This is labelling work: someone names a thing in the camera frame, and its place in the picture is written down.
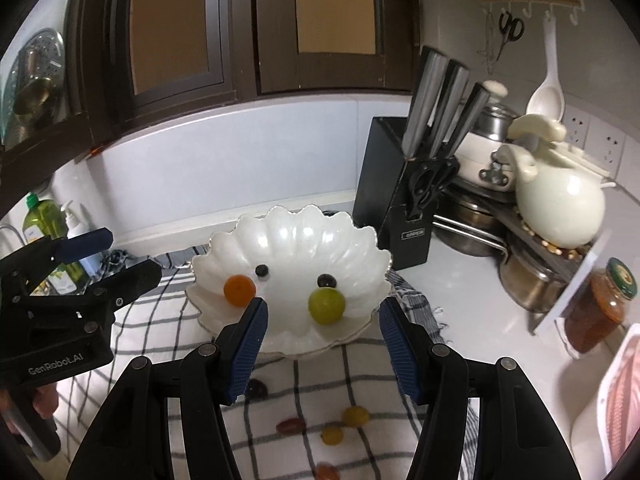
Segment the small dark blueberry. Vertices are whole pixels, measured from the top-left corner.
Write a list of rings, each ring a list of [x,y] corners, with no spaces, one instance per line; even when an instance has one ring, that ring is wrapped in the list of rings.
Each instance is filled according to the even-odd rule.
[[[265,278],[269,274],[269,268],[265,264],[258,264],[255,268],[258,278]]]

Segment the white rice spoon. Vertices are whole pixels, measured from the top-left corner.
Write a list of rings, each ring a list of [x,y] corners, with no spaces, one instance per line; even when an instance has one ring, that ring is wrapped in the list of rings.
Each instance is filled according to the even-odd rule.
[[[530,96],[526,105],[526,113],[544,115],[559,122],[565,112],[565,96],[559,77],[556,21],[550,12],[547,12],[544,16],[542,28],[544,29],[546,76]]]

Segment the glass jar with sauce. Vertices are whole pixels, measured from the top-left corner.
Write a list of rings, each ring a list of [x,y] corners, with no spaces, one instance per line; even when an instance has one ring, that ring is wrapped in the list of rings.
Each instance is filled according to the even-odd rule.
[[[609,258],[570,300],[564,321],[568,344],[579,354],[591,351],[625,321],[637,294],[638,283],[626,263]]]

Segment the black hanging scissors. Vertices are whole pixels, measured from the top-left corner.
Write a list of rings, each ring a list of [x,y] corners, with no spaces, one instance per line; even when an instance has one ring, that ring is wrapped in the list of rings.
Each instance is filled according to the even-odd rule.
[[[503,50],[509,42],[517,42],[522,38],[525,24],[521,18],[516,18],[510,11],[503,11],[499,16],[498,29],[501,40],[496,61],[500,60]]]

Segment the dark purple plum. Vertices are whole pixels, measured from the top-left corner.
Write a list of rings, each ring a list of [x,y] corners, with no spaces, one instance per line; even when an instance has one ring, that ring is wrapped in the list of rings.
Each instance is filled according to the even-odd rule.
[[[256,378],[250,378],[245,390],[245,397],[249,401],[265,400],[269,396],[268,387],[264,382]]]

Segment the red oblong date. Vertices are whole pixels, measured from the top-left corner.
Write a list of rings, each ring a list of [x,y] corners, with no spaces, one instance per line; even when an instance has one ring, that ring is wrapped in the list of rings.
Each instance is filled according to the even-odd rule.
[[[296,434],[303,434],[306,429],[306,422],[299,417],[282,420],[282,422],[279,422],[276,426],[277,433],[281,436],[295,436]]]

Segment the checked black white cloth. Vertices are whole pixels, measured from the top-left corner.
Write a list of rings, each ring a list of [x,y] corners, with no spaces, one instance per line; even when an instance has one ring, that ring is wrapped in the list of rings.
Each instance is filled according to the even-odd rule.
[[[158,255],[163,270],[157,288],[119,310],[112,328],[114,359],[97,370],[58,384],[54,421],[62,451],[72,458],[119,375],[136,356],[155,363],[181,359],[209,333],[186,298],[194,281],[191,259],[202,246]],[[420,438],[424,408],[418,408],[398,386],[378,324],[362,335],[311,360],[269,359],[256,364],[253,378],[266,384],[265,400],[241,396],[224,408],[229,440],[245,479],[310,479],[314,468],[328,463],[343,479],[406,478]],[[342,424],[342,414],[360,405],[370,414],[361,428]],[[299,417],[303,434],[281,436],[276,426]],[[343,428],[344,440],[325,445],[322,428]]]

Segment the dark wooden window frame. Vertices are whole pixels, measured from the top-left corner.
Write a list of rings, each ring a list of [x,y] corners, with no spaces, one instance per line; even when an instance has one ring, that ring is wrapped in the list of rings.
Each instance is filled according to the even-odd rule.
[[[1,0],[1,43],[44,0]],[[11,209],[66,162],[211,108],[311,91],[405,93],[418,0],[67,0],[61,119],[1,152]]]

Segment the green dish soap bottle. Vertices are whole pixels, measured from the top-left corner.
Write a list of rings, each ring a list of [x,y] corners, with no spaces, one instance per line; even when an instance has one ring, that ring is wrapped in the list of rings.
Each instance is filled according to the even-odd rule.
[[[53,200],[42,200],[35,193],[26,197],[27,214],[23,233],[31,243],[48,236],[52,240],[66,237],[68,227],[60,207]],[[62,263],[48,276],[48,281],[59,295],[77,294],[89,281],[86,271],[78,262]]]

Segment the black knife block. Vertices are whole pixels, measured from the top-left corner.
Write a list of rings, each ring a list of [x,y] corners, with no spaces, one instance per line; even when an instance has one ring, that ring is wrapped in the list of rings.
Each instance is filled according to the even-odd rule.
[[[352,208],[356,226],[370,226],[378,248],[392,254],[393,268],[402,270],[426,263],[430,252],[436,198],[416,220],[409,220],[409,179],[426,158],[405,159],[401,149],[406,120],[372,119]]]

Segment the black kitchen shears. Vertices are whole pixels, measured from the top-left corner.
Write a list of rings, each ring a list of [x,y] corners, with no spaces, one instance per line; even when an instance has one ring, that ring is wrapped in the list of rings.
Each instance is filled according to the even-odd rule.
[[[454,157],[434,158],[421,162],[409,179],[409,220],[416,220],[424,209],[454,180],[460,164]]]

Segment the yellow kumquat smaller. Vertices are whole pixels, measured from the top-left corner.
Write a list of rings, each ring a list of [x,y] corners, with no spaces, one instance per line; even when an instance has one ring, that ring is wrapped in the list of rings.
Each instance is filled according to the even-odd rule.
[[[343,442],[344,431],[340,426],[328,425],[322,428],[320,437],[325,445],[335,446]]]

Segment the orange tangerine left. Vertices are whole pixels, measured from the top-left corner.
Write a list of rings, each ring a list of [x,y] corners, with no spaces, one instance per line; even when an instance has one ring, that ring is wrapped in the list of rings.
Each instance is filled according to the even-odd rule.
[[[246,308],[256,295],[254,281],[244,274],[231,275],[224,282],[224,299],[235,308]]]

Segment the yellow kumquat larger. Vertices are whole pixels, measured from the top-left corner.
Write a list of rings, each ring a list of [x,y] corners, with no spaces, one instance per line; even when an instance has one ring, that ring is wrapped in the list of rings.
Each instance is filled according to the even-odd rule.
[[[342,414],[342,424],[348,428],[361,428],[369,420],[368,410],[360,405],[350,406]]]

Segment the steel pan under shelf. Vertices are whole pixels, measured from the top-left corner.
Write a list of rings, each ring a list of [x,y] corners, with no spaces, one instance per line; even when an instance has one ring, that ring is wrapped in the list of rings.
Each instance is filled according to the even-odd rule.
[[[450,248],[472,257],[506,258],[506,228],[476,198],[464,193],[440,196],[435,234]]]

